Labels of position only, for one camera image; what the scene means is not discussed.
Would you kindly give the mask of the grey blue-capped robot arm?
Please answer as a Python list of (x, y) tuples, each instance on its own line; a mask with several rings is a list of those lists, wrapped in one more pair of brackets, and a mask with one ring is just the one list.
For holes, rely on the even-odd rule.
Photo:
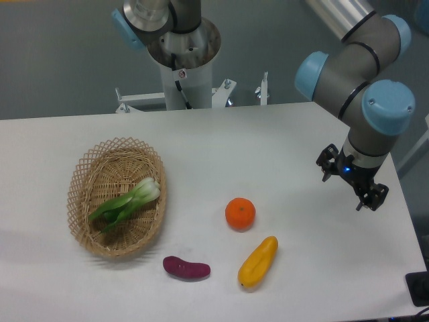
[[(374, 181), (397, 138), (407, 129), (415, 98), (407, 86), (377, 75), (407, 50), (408, 24), (380, 16), (366, 1), (310, 1), (309, 6), (345, 45), (337, 56), (313, 52), (301, 63), (297, 90), (348, 125), (342, 148), (329, 145), (316, 163), (325, 178), (352, 186), (359, 206), (372, 210), (388, 188)], [(221, 47), (217, 27), (199, 1), (125, 1), (111, 14), (123, 39), (145, 48), (159, 66), (166, 107), (223, 108), (235, 84), (212, 87), (212, 62)]]

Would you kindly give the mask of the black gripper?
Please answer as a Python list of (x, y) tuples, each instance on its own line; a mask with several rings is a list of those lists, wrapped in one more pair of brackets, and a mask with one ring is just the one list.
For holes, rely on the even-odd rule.
[(316, 164), (323, 172), (322, 182), (326, 182), (332, 175), (340, 176), (353, 187), (359, 198), (356, 207), (360, 211), (363, 207), (376, 211), (385, 201), (389, 188), (384, 184), (373, 182), (379, 167), (363, 168), (353, 164), (354, 156), (345, 156), (343, 150), (339, 153), (334, 144), (329, 144), (316, 160)]

